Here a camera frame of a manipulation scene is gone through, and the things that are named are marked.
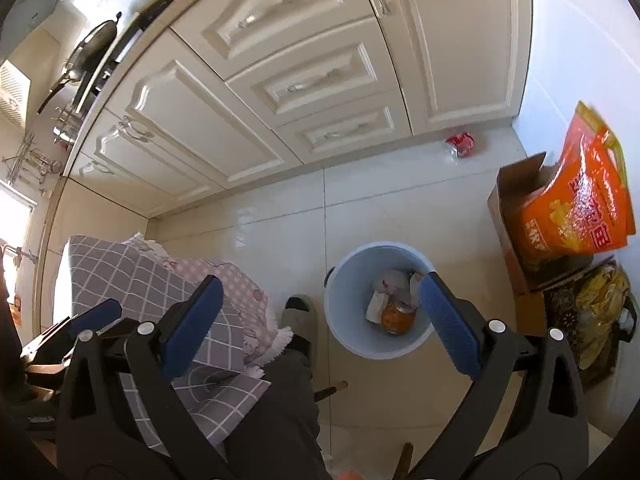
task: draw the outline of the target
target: crushed can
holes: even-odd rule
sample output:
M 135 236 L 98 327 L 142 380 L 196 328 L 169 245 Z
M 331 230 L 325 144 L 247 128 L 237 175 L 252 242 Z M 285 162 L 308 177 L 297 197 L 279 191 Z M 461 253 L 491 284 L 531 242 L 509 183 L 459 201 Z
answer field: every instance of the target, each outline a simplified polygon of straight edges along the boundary
M 451 155 L 455 158 L 464 158 L 471 155 L 476 146 L 476 141 L 468 132 L 449 137 L 446 143 L 451 149 Z

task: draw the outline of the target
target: tiled floor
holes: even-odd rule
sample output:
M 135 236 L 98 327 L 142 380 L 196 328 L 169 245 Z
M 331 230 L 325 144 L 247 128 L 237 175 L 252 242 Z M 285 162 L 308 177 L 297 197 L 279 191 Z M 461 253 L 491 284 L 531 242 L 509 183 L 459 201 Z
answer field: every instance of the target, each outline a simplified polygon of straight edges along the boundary
M 434 334 L 416 351 L 370 361 L 345 350 L 324 322 L 322 280 L 361 244 L 404 242 L 430 259 L 457 296 L 485 317 L 514 325 L 513 300 L 486 199 L 500 166 L 524 156 L 510 128 L 478 138 L 478 152 L 454 162 L 432 142 L 351 162 L 225 198 L 166 218 L 156 237 L 169 254 L 228 258 L 274 305 L 311 296 L 321 317 L 316 388 L 347 380 L 321 402 L 319 438 L 333 474 L 357 469 L 390 478 L 402 444 L 414 460 L 437 438 L 470 384 Z M 500 435 L 517 390 L 485 447 Z

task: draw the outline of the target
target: cardboard box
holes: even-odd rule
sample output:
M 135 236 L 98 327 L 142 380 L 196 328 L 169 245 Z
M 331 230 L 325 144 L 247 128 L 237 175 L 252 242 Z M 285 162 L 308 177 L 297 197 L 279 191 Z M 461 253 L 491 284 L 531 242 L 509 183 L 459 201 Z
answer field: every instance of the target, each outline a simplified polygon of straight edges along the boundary
M 593 261 L 592 256 L 563 256 L 537 272 L 525 270 L 520 263 L 504 221 L 505 212 L 508 214 L 526 195 L 549 182 L 553 168 L 542 165 L 545 155 L 539 153 L 500 168 L 487 201 L 515 296 L 518 332 L 524 335 L 542 336 L 546 332 L 544 291 L 579 278 Z

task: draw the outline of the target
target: gray pants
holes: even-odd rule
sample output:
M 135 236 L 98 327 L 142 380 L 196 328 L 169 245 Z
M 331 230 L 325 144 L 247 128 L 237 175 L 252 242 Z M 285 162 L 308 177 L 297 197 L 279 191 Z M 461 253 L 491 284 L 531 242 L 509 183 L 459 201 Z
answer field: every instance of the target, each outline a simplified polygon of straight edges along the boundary
M 318 407 L 306 357 L 295 350 L 264 367 L 267 392 L 225 440 L 231 471 L 242 480 L 331 480 L 316 438 Z

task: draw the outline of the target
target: trash can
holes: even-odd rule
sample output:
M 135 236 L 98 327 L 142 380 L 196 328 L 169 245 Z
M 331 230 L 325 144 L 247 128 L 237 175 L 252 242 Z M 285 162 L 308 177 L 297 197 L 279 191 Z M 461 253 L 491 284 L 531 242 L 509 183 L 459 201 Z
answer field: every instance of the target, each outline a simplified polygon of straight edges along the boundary
M 347 350 L 367 359 L 393 359 L 412 352 L 433 332 L 419 308 L 411 330 L 393 336 L 365 319 L 373 283 L 389 269 L 435 270 L 419 251 L 398 242 L 373 242 L 357 248 L 330 271 L 325 280 L 324 314 L 334 337 Z

